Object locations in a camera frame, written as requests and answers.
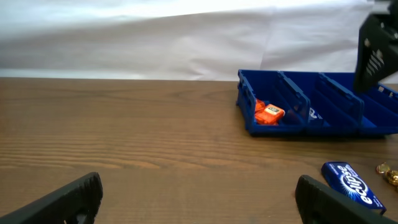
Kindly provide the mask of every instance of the blue box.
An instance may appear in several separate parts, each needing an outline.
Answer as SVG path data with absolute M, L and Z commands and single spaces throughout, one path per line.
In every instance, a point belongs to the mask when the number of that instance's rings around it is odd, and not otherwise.
M 352 92 L 353 73 L 239 70 L 238 100 L 250 134 L 385 135 L 398 133 L 398 93 L 379 84 Z M 278 126 L 257 124 L 256 99 L 285 116 Z M 323 120 L 310 116 L 314 109 Z
M 321 171 L 331 188 L 381 215 L 386 212 L 385 206 L 348 163 L 327 162 Z

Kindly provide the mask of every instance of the orange snack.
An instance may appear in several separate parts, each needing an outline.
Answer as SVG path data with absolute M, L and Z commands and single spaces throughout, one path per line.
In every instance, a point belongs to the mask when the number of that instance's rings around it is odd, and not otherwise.
M 284 115 L 284 110 L 269 104 L 263 111 L 256 113 L 254 117 L 259 124 L 277 125 L 278 120 L 283 118 Z
M 256 99 L 256 109 L 254 110 L 254 113 L 263 111 L 265 108 L 266 104 L 263 101 Z

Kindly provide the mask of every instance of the brown tabletop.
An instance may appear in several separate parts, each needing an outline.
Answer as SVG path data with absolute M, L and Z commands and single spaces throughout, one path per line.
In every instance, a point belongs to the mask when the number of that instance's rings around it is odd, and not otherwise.
M 0 216 L 99 172 L 101 223 L 302 223 L 300 175 L 349 162 L 398 221 L 398 136 L 252 138 L 236 82 L 0 80 Z

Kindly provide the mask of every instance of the blue storage container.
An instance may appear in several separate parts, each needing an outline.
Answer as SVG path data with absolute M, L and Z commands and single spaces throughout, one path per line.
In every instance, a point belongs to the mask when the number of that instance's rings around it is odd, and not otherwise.
M 352 92 L 353 73 L 239 70 L 239 105 L 251 134 L 398 133 L 398 94 L 384 85 Z M 256 99 L 285 110 L 278 126 L 257 124 Z M 314 110 L 323 118 L 314 121 Z
M 326 73 L 347 89 L 353 91 L 353 73 Z M 357 94 L 364 101 L 360 134 L 385 135 L 398 133 L 398 94 L 378 84 L 365 93 Z
M 277 71 L 239 70 L 240 107 L 245 127 L 250 134 L 297 134 L 304 130 L 308 120 L 308 98 L 283 73 Z M 285 111 L 278 126 L 257 124 L 254 118 L 256 99 L 272 103 Z

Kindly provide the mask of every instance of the white backdrop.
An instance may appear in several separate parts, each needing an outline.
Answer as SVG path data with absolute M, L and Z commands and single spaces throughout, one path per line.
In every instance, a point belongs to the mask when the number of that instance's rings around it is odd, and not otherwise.
M 237 80 L 352 72 L 367 0 L 0 2 L 0 76 Z

